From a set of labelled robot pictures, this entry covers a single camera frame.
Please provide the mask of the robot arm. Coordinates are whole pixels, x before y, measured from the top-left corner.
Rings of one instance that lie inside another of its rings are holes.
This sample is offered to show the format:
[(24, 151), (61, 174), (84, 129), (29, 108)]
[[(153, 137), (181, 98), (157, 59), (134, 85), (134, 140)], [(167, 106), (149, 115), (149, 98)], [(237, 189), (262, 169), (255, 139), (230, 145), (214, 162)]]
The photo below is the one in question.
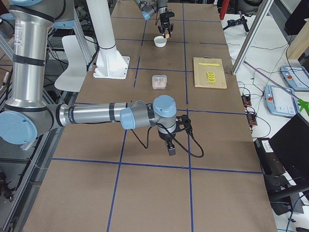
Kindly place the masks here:
[(121, 123), (125, 130), (157, 127), (170, 155), (175, 151), (179, 119), (168, 95), (143, 101), (97, 105), (46, 104), (42, 100), (48, 30), (55, 22), (73, 22), (71, 0), (13, 0), (15, 19), (12, 95), (0, 115), (0, 136), (22, 145), (69, 124)]
[(159, 32), (166, 39), (170, 38), (173, 32), (174, 25), (170, 22), (170, 18), (175, 16), (175, 13), (168, 9), (167, 0), (154, 0), (153, 3), (149, 3), (146, 0), (134, 1), (138, 8), (141, 10), (144, 20), (150, 19), (156, 14), (156, 25), (160, 20), (160, 24), (157, 26)]

